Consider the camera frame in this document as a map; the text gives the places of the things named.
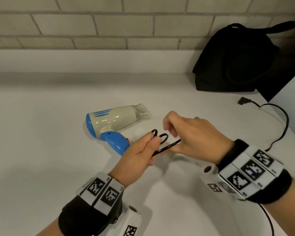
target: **tile wall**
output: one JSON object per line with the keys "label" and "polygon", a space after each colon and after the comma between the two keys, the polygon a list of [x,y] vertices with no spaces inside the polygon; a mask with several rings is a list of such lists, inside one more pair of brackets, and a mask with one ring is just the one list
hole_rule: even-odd
{"label": "tile wall", "polygon": [[[0,49],[203,49],[231,23],[295,20],[295,0],[0,0]],[[295,53],[295,30],[270,36]]]}

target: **black cable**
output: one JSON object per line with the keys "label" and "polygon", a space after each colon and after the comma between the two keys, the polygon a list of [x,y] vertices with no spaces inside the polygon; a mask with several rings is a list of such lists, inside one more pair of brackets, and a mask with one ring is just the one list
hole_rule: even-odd
{"label": "black cable", "polygon": [[270,227],[271,227],[271,232],[272,232],[272,236],[274,236],[274,227],[273,227],[273,224],[272,224],[272,221],[268,215],[268,213],[266,212],[266,210],[264,209],[264,207],[261,205],[261,204],[258,204],[260,206],[260,208],[263,210],[264,214],[266,215],[266,217],[268,218],[268,221],[270,223]]}
{"label": "black cable", "polygon": [[[157,130],[156,129],[153,129],[151,132],[154,133],[154,137],[157,136]],[[168,139],[168,134],[167,133],[163,133],[163,134],[159,135],[159,137],[161,137],[161,138],[164,137],[164,136],[166,136],[166,138],[163,141],[161,141],[161,144],[163,144],[164,142],[166,142],[166,140]],[[168,146],[166,146],[166,147],[164,147],[164,148],[162,148],[162,149],[154,152],[153,155],[152,155],[152,157],[155,156],[155,155],[157,155],[157,154],[160,154],[163,151],[166,151],[167,149],[169,149],[169,148],[171,148],[173,146],[175,146],[180,141],[181,141],[181,139],[179,139],[178,141],[176,141],[176,142],[174,142],[172,144],[169,144]]]}
{"label": "black cable", "polygon": [[288,114],[287,114],[287,112],[283,108],[281,108],[280,106],[277,106],[276,104],[265,103],[265,104],[263,104],[263,105],[260,106],[259,104],[257,104],[256,102],[252,101],[251,99],[244,98],[244,97],[241,97],[240,100],[238,101],[238,104],[240,104],[240,105],[243,105],[245,103],[253,103],[253,104],[257,105],[259,108],[261,108],[261,107],[263,107],[265,105],[270,105],[270,106],[277,107],[277,108],[279,108],[284,113],[284,115],[286,117],[286,125],[285,125],[285,129],[284,129],[282,135],[277,140],[275,140],[274,142],[272,142],[271,145],[270,145],[270,147],[265,150],[266,152],[268,152],[268,151],[270,151],[270,149],[272,148],[272,146],[273,146],[274,143],[276,143],[277,141],[281,140],[285,136],[285,134],[286,134],[286,132],[288,130],[288,126],[289,126],[289,117],[288,117]]}

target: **hand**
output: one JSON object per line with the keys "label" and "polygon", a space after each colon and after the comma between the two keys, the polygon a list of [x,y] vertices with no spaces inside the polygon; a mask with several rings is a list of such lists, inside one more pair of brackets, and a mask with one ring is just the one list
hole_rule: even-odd
{"label": "hand", "polygon": [[136,182],[149,166],[155,164],[156,156],[151,157],[159,149],[161,138],[153,136],[149,132],[132,143],[108,175],[125,187]]}
{"label": "hand", "polygon": [[199,160],[218,164],[232,149],[234,142],[220,133],[205,119],[191,119],[171,111],[163,120],[165,131],[179,136],[181,144],[163,152],[181,153]]}

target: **blue and white hair dryer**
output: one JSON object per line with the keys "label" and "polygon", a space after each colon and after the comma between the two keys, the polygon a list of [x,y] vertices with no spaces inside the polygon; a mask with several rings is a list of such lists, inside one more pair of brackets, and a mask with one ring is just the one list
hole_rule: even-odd
{"label": "blue and white hair dryer", "polygon": [[126,138],[117,130],[141,119],[149,119],[148,110],[143,104],[122,106],[103,111],[88,113],[87,129],[94,138],[108,142],[119,154],[123,155],[130,146]]}

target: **person's right hand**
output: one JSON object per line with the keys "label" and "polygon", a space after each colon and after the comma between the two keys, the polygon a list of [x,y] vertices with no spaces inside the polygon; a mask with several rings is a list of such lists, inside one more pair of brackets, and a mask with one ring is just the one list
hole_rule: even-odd
{"label": "person's right hand", "polygon": [[181,144],[171,147],[162,154],[181,153],[218,164],[234,146],[231,139],[220,133],[205,119],[184,118],[171,111],[164,118],[163,127],[174,137],[179,136]]}

